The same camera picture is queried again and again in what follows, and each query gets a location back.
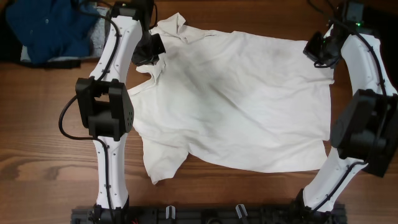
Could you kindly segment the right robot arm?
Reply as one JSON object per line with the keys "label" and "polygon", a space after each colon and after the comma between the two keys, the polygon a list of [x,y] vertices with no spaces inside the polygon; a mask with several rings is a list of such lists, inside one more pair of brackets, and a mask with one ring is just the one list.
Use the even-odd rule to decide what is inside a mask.
{"label": "right robot arm", "polygon": [[316,32],[303,53],[316,68],[344,60],[353,98],[332,126],[327,160],[282,212],[290,223],[338,223],[335,202],[352,178],[361,170],[383,177],[397,150],[397,90],[382,61],[379,32],[364,26],[361,2],[343,1],[332,10],[328,32]]}

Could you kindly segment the white t-shirt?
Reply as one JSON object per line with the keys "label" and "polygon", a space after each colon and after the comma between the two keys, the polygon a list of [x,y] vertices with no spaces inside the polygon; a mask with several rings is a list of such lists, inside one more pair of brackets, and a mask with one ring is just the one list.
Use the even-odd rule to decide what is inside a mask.
{"label": "white t-shirt", "polygon": [[134,129],[153,184],[188,155],[263,173],[317,170],[330,136],[333,70],[303,40],[201,30],[174,14],[152,30],[166,52],[129,90]]}

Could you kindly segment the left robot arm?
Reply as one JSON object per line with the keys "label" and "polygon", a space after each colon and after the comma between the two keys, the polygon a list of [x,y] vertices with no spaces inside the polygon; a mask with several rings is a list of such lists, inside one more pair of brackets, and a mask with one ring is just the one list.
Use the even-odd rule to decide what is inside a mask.
{"label": "left robot arm", "polygon": [[99,62],[89,78],[75,85],[82,123],[98,160],[99,193],[88,223],[129,223],[124,150],[134,108],[126,78],[130,64],[153,65],[165,52],[160,36],[150,33],[153,17],[153,0],[116,2],[107,16],[109,32]]}

